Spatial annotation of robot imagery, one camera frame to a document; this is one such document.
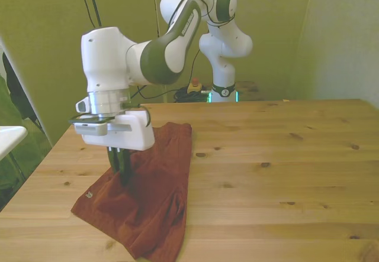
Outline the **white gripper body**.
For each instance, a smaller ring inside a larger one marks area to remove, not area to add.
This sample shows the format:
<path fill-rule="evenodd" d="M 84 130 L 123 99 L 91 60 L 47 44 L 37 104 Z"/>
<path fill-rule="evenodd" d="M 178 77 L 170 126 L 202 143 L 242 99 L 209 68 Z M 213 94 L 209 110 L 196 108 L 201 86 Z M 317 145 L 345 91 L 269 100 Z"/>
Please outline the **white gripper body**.
<path fill-rule="evenodd" d="M 81 136 L 85 143 L 104 147 L 144 151 L 155 143 L 149 113 L 127 111 L 105 123 L 81 123 Z"/>

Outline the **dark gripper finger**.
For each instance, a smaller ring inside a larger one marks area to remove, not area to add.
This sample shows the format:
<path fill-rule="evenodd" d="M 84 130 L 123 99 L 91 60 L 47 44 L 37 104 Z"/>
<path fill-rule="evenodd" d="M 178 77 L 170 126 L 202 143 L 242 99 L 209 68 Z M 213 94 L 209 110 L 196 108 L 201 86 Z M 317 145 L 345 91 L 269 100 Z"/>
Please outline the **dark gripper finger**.
<path fill-rule="evenodd" d="M 108 147 L 107 154 L 113 173 L 117 173 L 120 170 L 118 160 L 118 148 Z"/>
<path fill-rule="evenodd" d="M 128 149 L 118 149 L 118 169 L 121 184 L 125 186 L 131 174 L 130 151 Z"/>

